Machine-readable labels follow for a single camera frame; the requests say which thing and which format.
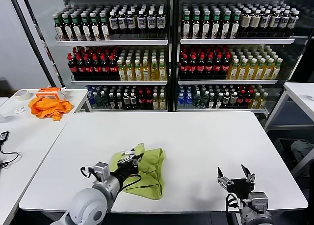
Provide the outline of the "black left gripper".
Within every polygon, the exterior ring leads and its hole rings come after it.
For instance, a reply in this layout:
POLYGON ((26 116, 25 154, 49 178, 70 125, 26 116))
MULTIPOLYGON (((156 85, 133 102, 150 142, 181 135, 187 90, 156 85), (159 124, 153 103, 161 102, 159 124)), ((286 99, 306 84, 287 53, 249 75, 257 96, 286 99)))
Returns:
POLYGON ((125 181, 128 177, 139 172, 138 164, 142 160, 144 152, 136 155, 135 148, 130 148, 122 152, 122 159, 117 163, 114 174, 119 181, 125 181))

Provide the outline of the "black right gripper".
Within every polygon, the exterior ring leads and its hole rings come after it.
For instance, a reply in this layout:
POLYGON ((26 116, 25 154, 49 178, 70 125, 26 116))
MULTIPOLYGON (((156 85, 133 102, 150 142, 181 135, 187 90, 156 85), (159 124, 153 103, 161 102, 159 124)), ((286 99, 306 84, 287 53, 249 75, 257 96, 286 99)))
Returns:
POLYGON ((255 187, 255 174, 251 173, 250 170, 241 165, 242 170, 246 176, 245 178, 228 179, 225 177, 219 167, 217 167, 217 182, 220 184, 228 193, 234 193, 239 199, 248 199, 249 193, 254 190, 255 187))

